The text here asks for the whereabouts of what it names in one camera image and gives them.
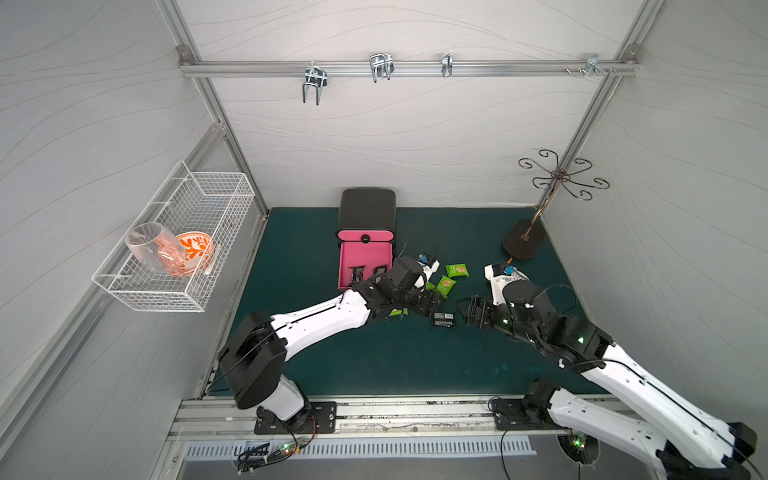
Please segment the black pink drawer cabinet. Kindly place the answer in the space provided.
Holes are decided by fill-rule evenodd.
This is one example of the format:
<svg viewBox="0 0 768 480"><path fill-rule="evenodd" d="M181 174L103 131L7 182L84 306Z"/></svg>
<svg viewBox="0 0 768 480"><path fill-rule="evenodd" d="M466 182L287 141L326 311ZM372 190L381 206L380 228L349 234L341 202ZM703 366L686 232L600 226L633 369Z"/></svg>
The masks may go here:
<svg viewBox="0 0 768 480"><path fill-rule="evenodd" d="M385 188L349 188L342 192L336 238L340 258L338 289L346 290L350 268L364 266L364 279L376 267L392 267L396 235L396 194Z"/></svg>

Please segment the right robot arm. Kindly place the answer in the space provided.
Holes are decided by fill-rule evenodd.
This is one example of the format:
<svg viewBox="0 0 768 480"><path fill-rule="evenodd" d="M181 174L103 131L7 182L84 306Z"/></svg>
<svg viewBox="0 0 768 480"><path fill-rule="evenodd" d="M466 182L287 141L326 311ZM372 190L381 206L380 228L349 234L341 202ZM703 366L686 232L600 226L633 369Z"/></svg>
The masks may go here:
<svg viewBox="0 0 768 480"><path fill-rule="evenodd" d="M594 406L564 387L537 380L521 407L531 423L583 433L634 457L667 479L752 479L758 436L742 422L706 413L643 368L604 330L560 313L546 289L508 276L490 280L489 297L457 303L467 325L533 347L559 368L600 386L632 411Z"/></svg>

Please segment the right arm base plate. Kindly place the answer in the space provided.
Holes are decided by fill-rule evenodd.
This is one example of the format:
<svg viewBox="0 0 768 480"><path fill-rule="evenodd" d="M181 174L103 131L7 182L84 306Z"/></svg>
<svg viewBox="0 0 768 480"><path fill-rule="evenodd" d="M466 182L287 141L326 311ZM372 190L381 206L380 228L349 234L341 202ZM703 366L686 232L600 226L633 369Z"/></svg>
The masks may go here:
<svg viewBox="0 0 768 480"><path fill-rule="evenodd" d="M540 429L539 425L530 421L519 399L492 397L487 402L487 407L492 414L494 427L498 431Z"/></svg>

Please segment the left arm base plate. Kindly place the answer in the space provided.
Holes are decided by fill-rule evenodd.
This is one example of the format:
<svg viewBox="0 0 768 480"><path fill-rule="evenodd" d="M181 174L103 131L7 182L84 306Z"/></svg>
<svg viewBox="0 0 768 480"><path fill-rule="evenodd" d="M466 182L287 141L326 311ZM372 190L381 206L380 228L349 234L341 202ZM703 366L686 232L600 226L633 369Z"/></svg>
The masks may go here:
<svg viewBox="0 0 768 480"><path fill-rule="evenodd" d="M280 420L274 412L259 406L256 410L256 435L331 434L336 429L338 404L333 401L313 401L291 420Z"/></svg>

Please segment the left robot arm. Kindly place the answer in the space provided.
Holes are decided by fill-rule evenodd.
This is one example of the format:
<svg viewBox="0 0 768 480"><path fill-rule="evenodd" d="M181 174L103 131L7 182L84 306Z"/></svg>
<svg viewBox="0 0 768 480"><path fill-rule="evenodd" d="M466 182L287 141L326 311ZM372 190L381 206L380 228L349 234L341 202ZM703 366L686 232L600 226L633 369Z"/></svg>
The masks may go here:
<svg viewBox="0 0 768 480"><path fill-rule="evenodd" d="M422 264L407 258L320 304L291 313L249 313L218 352L222 379L236 407L262 407L288 422L305 416L309 402L285 377L284 365L304 349L393 310L433 315L441 295L427 283L438 269L438 261Z"/></svg>

